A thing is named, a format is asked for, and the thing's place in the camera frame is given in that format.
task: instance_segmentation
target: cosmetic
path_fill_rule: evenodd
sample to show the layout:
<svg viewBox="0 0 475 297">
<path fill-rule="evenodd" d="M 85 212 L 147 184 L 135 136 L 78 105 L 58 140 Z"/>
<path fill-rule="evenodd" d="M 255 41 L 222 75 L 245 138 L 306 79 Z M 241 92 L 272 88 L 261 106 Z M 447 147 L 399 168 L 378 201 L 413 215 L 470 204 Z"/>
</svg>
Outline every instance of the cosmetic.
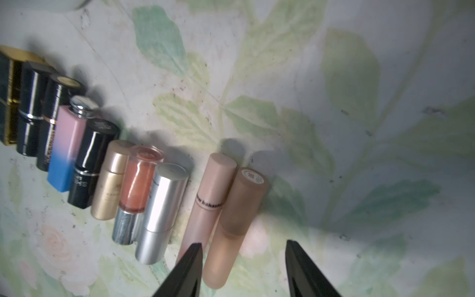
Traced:
<svg viewBox="0 0 475 297">
<path fill-rule="evenodd" d="M 203 281 L 211 289 L 226 283 L 269 182 L 251 168 L 237 171 L 228 199 L 223 207 L 203 268 Z"/>
<path fill-rule="evenodd" d="M 70 183 L 67 199 L 69 204 L 81 209 L 91 205 L 107 147 L 111 141 L 119 137 L 119 134 L 119 127 L 109 121 L 103 119 L 87 121 Z M 48 175 L 52 173 L 53 166 L 50 168 Z"/>
<path fill-rule="evenodd" d="M 18 108 L 17 152 L 36 157 L 41 124 L 41 107 L 49 76 L 56 70 L 36 62 L 23 62 L 21 71 L 20 106 Z"/>
<path fill-rule="evenodd" d="M 91 215 L 97 220 L 115 218 L 129 148 L 132 146 L 134 144 L 129 141 L 114 140 L 107 147 L 91 206 Z"/>
<path fill-rule="evenodd" d="M 140 263 L 151 265 L 163 258 L 188 176 L 188 172 L 176 164 L 161 163 L 155 167 L 150 197 L 135 250 L 135 257 Z"/>
<path fill-rule="evenodd" d="M 4 145 L 17 141 L 21 70 L 25 61 L 46 64 L 34 53 L 0 45 L 0 141 Z"/>
<path fill-rule="evenodd" d="M 216 219 L 226 200 L 226 194 L 236 167 L 236 162 L 224 154 L 212 153 L 209 155 L 181 241 L 177 263 L 192 243 L 200 242 L 203 245 L 203 250 L 206 249 Z"/>
<path fill-rule="evenodd" d="M 130 148 L 112 233 L 115 243 L 128 245 L 138 239 L 155 166 L 161 162 L 163 152 L 154 147 Z"/>
<path fill-rule="evenodd" d="M 45 100 L 41 108 L 41 121 L 38 134 L 38 153 L 36 166 L 42 171 L 48 171 L 53 139 L 55 135 L 56 119 L 61 105 L 68 105 L 75 95 L 84 94 L 84 86 L 69 77 L 52 74 L 46 87 Z"/>
<path fill-rule="evenodd" d="M 87 120 L 95 117 L 99 109 L 96 102 L 84 96 L 72 97 L 70 104 L 59 107 L 49 163 L 48 182 L 59 192 L 66 192 L 71 186 Z"/>
</svg>

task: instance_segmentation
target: silver lipstick tube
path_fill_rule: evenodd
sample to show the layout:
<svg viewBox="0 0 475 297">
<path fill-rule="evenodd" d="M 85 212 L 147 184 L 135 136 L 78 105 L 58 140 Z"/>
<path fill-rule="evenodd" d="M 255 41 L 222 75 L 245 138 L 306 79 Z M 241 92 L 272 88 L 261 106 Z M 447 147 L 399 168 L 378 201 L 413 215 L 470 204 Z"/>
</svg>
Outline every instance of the silver lipstick tube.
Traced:
<svg viewBox="0 0 475 297">
<path fill-rule="evenodd" d="M 156 166 L 135 250 L 140 263 L 151 265 L 163 258 L 188 177 L 188 172 L 179 165 L 161 163 Z"/>
</svg>

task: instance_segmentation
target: matte pink tube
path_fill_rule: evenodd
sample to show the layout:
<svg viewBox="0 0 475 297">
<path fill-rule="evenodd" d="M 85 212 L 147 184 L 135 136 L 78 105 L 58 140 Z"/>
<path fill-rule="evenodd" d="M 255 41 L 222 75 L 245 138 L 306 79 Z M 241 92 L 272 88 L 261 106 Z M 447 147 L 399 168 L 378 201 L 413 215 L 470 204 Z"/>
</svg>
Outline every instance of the matte pink tube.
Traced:
<svg viewBox="0 0 475 297">
<path fill-rule="evenodd" d="M 233 159 L 221 153 L 209 155 L 183 235 L 177 263 L 192 243 L 200 242 L 203 251 L 205 250 L 237 166 Z"/>
</svg>

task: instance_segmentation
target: pink lip gloss tube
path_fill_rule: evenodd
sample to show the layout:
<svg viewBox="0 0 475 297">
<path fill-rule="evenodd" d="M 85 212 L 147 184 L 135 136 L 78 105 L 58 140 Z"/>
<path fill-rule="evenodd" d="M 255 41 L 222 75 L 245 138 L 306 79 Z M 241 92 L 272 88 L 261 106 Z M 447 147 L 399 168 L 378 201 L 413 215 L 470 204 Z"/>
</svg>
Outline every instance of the pink lip gloss tube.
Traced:
<svg viewBox="0 0 475 297">
<path fill-rule="evenodd" d="M 99 108 L 84 96 L 74 96 L 70 103 L 59 107 L 48 171 L 48 182 L 60 192 L 69 191 L 87 119 L 93 118 Z"/>
<path fill-rule="evenodd" d="M 233 159 L 221 153 L 209 155 L 183 235 L 177 263 L 192 243 L 199 242 L 203 250 L 206 248 L 237 166 Z"/>
</svg>

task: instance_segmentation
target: gold band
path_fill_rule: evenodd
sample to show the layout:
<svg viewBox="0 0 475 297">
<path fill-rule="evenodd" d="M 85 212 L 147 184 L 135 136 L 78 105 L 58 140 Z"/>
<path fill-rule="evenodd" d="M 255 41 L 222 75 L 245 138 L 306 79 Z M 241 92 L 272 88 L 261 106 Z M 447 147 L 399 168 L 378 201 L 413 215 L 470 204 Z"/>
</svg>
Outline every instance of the gold band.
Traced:
<svg viewBox="0 0 475 297">
<path fill-rule="evenodd" d="M 46 117 L 44 115 L 41 116 L 43 120 L 47 121 L 50 124 L 56 125 L 56 120 L 50 119 L 49 117 Z"/>
</svg>

